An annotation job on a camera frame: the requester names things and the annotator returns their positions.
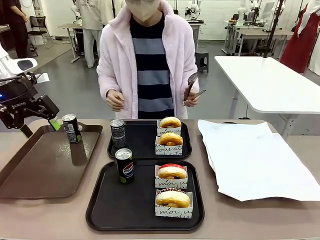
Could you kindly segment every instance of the pepsi logo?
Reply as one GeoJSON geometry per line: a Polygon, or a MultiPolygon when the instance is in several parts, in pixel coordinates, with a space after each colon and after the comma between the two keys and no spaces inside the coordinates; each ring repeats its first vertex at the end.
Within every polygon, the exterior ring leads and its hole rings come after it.
{"type": "Polygon", "coordinates": [[[126,166],[124,169],[123,169],[123,173],[124,175],[126,176],[131,176],[132,174],[134,174],[134,163],[130,163],[128,166],[126,166]]]}

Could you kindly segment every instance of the person's left hand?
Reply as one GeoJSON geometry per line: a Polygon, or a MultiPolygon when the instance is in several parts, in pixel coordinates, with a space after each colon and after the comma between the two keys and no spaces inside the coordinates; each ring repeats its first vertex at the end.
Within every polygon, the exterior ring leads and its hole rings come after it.
{"type": "Polygon", "coordinates": [[[193,89],[191,89],[190,91],[190,94],[187,98],[186,101],[184,101],[184,105],[187,106],[187,107],[194,107],[195,105],[198,104],[198,101],[199,101],[199,96],[194,98],[195,94],[197,94],[197,92],[193,89]]]}

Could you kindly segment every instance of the jacket collar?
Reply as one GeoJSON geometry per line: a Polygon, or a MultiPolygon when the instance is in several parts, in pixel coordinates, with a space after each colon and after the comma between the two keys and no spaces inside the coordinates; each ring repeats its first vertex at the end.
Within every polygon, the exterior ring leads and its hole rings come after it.
{"type": "MultiPolygon", "coordinates": [[[[158,9],[163,12],[166,20],[169,19],[170,16],[174,15],[173,9],[166,0],[161,0],[158,9]]],[[[109,22],[112,31],[118,39],[121,40],[128,34],[128,31],[130,30],[131,16],[132,13],[126,5],[121,9],[118,16],[109,22]]]]}

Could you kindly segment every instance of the donut box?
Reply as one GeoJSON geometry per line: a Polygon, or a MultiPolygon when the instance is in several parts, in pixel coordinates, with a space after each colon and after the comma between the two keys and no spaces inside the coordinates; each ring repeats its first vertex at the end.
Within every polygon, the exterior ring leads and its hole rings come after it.
{"type": "Polygon", "coordinates": [[[155,165],[154,168],[154,186],[157,189],[166,189],[166,188],[176,188],[176,189],[186,189],[188,185],[188,171],[187,167],[183,166],[183,169],[186,171],[186,178],[183,179],[165,179],[158,176],[158,171],[161,166],[155,165]]]}
{"type": "Polygon", "coordinates": [[[182,155],[182,147],[183,145],[176,146],[164,146],[159,144],[159,137],[155,137],[155,155],[182,155]]]}
{"type": "Polygon", "coordinates": [[[160,127],[160,121],[156,121],[156,135],[160,137],[162,134],[165,133],[175,133],[181,136],[181,126],[173,127],[173,128],[164,128],[160,127]]]}
{"type": "MultiPolygon", "coordinates": [[[[159,189],[156,190],[155,197],[160,193],[159,189]]],[[[155,205],[155,215],[160,217],[170,217],[170,218],[182,218],[182,219],[191,219],[193,212],[193,197],[192,192],[186,192],[190,198],[189,207],[170,207],[158,205],[156,199],[154,199],[155,205]]]]}

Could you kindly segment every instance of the beige pants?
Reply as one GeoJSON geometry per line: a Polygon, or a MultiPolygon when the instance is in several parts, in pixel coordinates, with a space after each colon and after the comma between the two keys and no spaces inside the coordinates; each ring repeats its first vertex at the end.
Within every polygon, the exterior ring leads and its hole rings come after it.
{"type": "Polygon", "coordinates": [[[88,68],[92,68],[95,64],[94,42],[96,40],[96,48],[100,58],[100,37],[102,30],[83,29],[83,45],[84,55],[88,68]]]}

